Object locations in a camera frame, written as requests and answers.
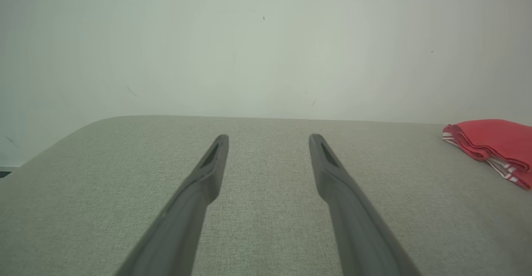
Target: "scuff mark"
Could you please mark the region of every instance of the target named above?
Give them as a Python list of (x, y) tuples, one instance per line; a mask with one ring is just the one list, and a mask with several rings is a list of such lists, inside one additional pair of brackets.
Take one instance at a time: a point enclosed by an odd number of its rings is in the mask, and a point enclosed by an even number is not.
[(13, 140), (11, 140), (8, 136), (5, 136), (6, 139), (8, 139), (8, 141), (11, 142), (12, 145), (15, 145), (15, 147), (17, 147), (18, 149), (20, 149), (20, 147), (18, 147), (15, 142), (13, 142)]
[(129, 85), (128, 85), (128, 91), (131, 92), (131, 94), (133, 94), (134, 96), (138, 97), (137, 94), (135, 94), (133, 91), (131, 91), (131, 89), (129, 88)]

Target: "red towel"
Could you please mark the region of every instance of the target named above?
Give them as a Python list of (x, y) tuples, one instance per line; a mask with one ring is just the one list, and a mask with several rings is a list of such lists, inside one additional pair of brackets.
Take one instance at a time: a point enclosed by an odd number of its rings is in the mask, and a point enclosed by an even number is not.
[(447, 125), (443, 140), (470, 157), (485, 160), (504, 179), (530, 190), (532, 185), (532, 127), (499, 119)]

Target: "cloth fold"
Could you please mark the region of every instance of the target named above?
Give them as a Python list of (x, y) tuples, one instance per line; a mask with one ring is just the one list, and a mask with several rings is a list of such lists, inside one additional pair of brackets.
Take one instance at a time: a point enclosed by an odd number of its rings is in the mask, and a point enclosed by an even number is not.
[(447, 125), (442, 139), (487, 162), (504, 179), (532, 188), (532, 127), (499, 119), (465, 121)]

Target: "white wall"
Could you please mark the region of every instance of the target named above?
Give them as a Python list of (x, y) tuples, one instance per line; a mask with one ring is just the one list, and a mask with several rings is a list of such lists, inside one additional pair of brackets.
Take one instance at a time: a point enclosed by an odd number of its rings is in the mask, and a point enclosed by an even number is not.
[(532, 124), (531, 30), (532, 0), (0, 0), (0, 166), (119, 115)]

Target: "folded towel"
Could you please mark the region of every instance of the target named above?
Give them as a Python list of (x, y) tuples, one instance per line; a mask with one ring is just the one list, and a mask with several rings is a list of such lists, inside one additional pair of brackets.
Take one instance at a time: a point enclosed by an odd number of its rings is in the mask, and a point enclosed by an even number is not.
[(532, 127), (498, 119), (465, 121), (447, 125), (442, 139), (486, 161), (504, 179), (531, 189)]

